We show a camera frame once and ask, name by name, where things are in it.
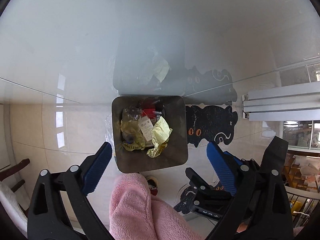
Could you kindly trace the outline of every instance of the plastic bag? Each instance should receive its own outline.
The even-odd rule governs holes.
[[[113,130],[112,130],[112,115],[111,115],[111,110],[110,113],[108,114],[106,120],[105,120],[105,124],[106,124],[106,142],[111,144],[112,147],[112,152],[115,152],[115,143],[113,140]]]
[[[146,142],[139,127],[139,120],[142,115],[142,109],[134,106],[124,108],[120,128],[122,137],[125,140],[122,146],[127,151],[144,150]]]

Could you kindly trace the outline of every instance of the white cloth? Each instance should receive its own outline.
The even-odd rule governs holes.
[[[19,231],[27,237],[28,219],[22,212],[15,194],[0,181],[0,202]]]

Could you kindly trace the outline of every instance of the yellow paper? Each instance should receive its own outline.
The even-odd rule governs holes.
[[[148,150],[147,154],[150,157],[154,158],[159,156],[163,149],[167,147],[167,142],[171,132],[172,129],[169,128],[169,125],[161,116],[159,121],[156,122],[152,129],[152,143],[154,144],[155,148]]]
[[[141,149],[141,145],[137,144],[137,143],[132,143],[129,144],[126,141],[122,142],[122,146],[124,147],[124,149],[126,149],[127,151],[132,152],[133,150],[140,150]]]

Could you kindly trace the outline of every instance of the cat eye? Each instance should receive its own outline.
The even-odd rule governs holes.
[[[192,128],[189,129],[188,134],[189,135],[193,135],[193,129]]]
[[[217,187],[216,188],[216,190],[223,190],[224,189],[224,187],[223,186],[221,186],[221,187]]]
[[[200,136],[200,135],[201,135],[201,130],[198,129],[198,130],[196,131],[196,136]]]

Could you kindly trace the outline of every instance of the window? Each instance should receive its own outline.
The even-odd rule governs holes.
[[[283,139],[289,147],[320,151],[320,120],[286,121],[283,123]]]

